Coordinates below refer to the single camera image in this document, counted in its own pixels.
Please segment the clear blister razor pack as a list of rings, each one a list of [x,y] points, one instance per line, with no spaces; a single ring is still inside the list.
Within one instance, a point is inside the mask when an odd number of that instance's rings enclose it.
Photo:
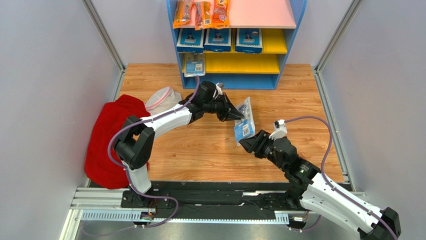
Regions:
[[[183,73],[187,78],[204,76],[206,74],[205,55],[203,53],[185,53]]]
[[[240,140],[251,138],[255,135],[255,121],[251,98],[247,97],[243,102],[236,106],[237,110],[244,115],[244,118],[234,121],[234,136],[237,146],[240,146]]]

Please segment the white blue Harry's box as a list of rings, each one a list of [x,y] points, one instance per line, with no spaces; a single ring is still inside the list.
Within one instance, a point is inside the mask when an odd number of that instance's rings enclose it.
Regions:
[[[205,51],[230,52],[232,49],[232,30],[230,28],[207,29],[203,46]]]
[[[205,30],[182,28],[179,31],[176,49],[178,53],[202,54],[204,52]]]

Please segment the blue razor box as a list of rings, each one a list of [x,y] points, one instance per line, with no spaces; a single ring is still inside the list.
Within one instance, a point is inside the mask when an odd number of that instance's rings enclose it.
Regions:
[[[235,51],[245,54],[261,54],[263,37],[260,28],[238,28],[235,35]]]

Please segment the orange BIC razor bag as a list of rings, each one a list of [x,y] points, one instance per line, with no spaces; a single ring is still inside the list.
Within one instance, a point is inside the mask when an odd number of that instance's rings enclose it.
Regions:
[[[212,27],[214,29],[226,29],[230,27],[229,0],[214,0],[212,12]]]

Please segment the narrow orange razor pack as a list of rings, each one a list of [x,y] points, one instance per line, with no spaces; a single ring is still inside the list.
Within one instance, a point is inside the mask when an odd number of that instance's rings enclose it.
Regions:
[[[196,31],[211,29],[213,27],[210,15],[211,3],[209,1],[196,1],[195,7],[195,27]]]

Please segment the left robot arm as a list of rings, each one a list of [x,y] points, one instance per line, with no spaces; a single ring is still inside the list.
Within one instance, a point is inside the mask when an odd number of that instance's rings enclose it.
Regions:
[[[215,114],[221,122],[245,117],[222,91],[221,83],[195,79],[197,84],[192,94],[161,113],[142,118],[129,116],[108,143],[109,159],[124,170],[133,197],[144,207],[157,199],[147,194],[152,188],[147,164],[156,138],[189,125],[204,114]]]

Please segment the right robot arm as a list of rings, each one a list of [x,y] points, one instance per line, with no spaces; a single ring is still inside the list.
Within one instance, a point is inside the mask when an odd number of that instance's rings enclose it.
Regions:
[[[313,211],[361,240],[396,240],[401,235],[399,214],[390,207],[374,206],[333,182],[314,164],[299,156],[287,137],[270,138],[260,131],[239,144],[256,158],[266,158],[291,184],[286,202]]]

